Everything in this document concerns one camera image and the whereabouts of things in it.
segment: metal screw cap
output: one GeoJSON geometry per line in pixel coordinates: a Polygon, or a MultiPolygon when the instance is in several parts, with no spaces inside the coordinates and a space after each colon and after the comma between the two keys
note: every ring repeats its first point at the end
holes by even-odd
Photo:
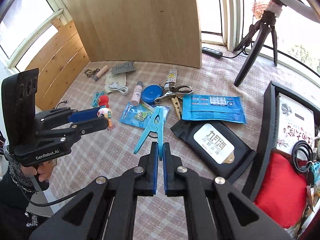
{"type": "Polygon", "coordinates": [[[97,184],[103,184],[106,182],[106,178],[105,177],[97,177],[96,178],[96,183],[97,184]]]}
{"type": "Polygon", "coordinates": [[[142,172],[143,172],[143,168],[140,167],[140,166],[137,166],[137,167],[134,167],[134,168],[133,168],[133,171],[134,171],[135,173],[142,173],[142,172]]]}
{"type": "Polygon", "coordinates": [[[187,170],[188,170],[188,168],[185,167],[185,166],[179,166],[179,167],[177,168],[177,171],[178,171],[178,172],[181,172],[181,173],[185,173],[185,172],[187,172],[187,170]]]}
{"type": "Polygon", "coordinates": [[[216,177],[214,179],[214,181],[215,181],[215,183],[220,184],[220,185],[222,185],[226,182],[226,180],[223,177],[216,177]]]}

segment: toy figure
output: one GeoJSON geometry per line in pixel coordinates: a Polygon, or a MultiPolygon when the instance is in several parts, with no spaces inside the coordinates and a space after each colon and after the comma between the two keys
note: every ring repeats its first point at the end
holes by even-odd
{"type": "Polygon", "coordinates": [[[98,117],[104,116],[106,119],[108,119],[108,130],[111,131],[111,129],[114,128],[115,126],[112,125],[112,121],[111,121],[112,111],[109,108],[109,97],[107,95],[99,96],[97,102],[100,107],[97,115],[98,117]]]}

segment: blue clothespin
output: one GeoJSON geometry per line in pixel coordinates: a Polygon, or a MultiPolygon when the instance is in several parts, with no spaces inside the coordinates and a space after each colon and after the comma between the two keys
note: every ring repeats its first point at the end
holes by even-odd
{"type": "Polygon", "coordinates": [[[150,132],[154,132],[158,135],[158,155],[159,160],[162,161],[163,155],[163,127],[164,127],[164,116],[163,116],[163,108],[157,106],[155,111],[153,112],[150,121],[147,127],[144,129],[133,153],[137,154],[140,150],[142,144],[147,139],[150,132]]]}
{"type": "Polygon", "coordinates": [[[100,94],[99,94],[99,92],[96,92],[96,94],[95,94],[95,96],[93,98],[93,101],[92,101],[92,107],[98,107],[99,106],[98,105],[98,98],[99,98],[99,96],[102,96],[102,95],[104,95],[104,91],[102,91],[100,94]]]}

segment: plaid tablecloth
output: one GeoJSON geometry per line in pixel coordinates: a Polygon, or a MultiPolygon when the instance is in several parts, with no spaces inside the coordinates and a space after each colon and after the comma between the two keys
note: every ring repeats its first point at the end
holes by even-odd
{"type": "MultiPolygon", "coordinates": [[[[320,89],[312,82],[283,66],[274,67],[271,63],[256,61],[243,83],[237,88],[233,82],[245,61],[244,57],[235,59],[215,59],[203,54],[202,68],[169,65],[150,62],[134,62],[136,71],[126,74],[129,94],[122,96],[119,92],[109,94],[110,108],[113,111],[112,131],[100,131],[88,134],[73,145],[72,153],[58,159],[59,165],[51,179],[51,191],[56,198],[61,198],[85,187],[99,175],[113,178],[122,175],[127,169],[136,166],[142,155],[150,152],[152,139],[148,138],[137,155],[133,149],[140,138],[142,129],[119,123],[121,114],[132,96],[133,88],[139,80],[144,86],[164,84],[167,73],[172,68],[178,69],[177,85],[187,84],[195,94],[213,94],[240,96],[247,124],[226,122],[226,125],[238,135],[249,147],[257,148],[262,111],[263,94],[270,80],[279,82],[301,94],[320,106],[320,89]]],[[[67,106],[83,110],[91,108],[95,92],[104,90],[105,77],[97,82],[87,78],[84,71],[94,70],[105,65],[115,66],[120,62],[90,62],[69,87],[61,100],[69,100],[67,106]]],[[[176,114],[170,100],[164,105],[170,111],[164,128],[164,141],[170,143],[173,155],[181,157],[185,166],[192,168],[200,176],[213,178],[214,174],[197,157],[197,155],[170,131],[177,122],[176,114]]],[[[234,183],[242,189],[250,167],[234,183]]],[[[187,225],[182,197],[168,198],[164,195],[163,168],[159,163],[157,195],[138,197],[134,239],[187,239],[187,225]]]]}

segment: wooden clothespin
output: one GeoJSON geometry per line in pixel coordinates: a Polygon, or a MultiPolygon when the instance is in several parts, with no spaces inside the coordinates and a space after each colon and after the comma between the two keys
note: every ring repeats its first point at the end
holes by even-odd
{"type": "Polygon", "coordinates": [[[175,97],[175,98],[171,98],[171,100],[172,100],[174,109],[176,111],[178,120],[180,120],[181,119],[181,106],[180,106],[179,99],[177,97],[175,97]]]}

